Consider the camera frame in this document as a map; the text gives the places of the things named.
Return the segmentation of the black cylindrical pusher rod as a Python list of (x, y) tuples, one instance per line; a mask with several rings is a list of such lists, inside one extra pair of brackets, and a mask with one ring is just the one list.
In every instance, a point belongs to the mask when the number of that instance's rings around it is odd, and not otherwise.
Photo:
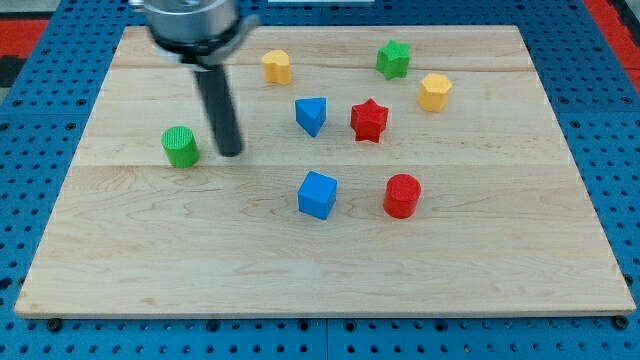
[(196, 72), (195, 79), (219, 154), (239, 155), (243, 141), (224, 66), (218, 64), (210, 70)]

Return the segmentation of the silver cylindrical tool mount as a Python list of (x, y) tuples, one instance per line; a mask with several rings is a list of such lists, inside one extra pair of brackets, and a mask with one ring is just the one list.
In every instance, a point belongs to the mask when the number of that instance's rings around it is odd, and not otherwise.
[(260, 24), (234, 0), (130, 0), (142, 13), (159, 53), (187, 67), (214, 67), (239, 50)]

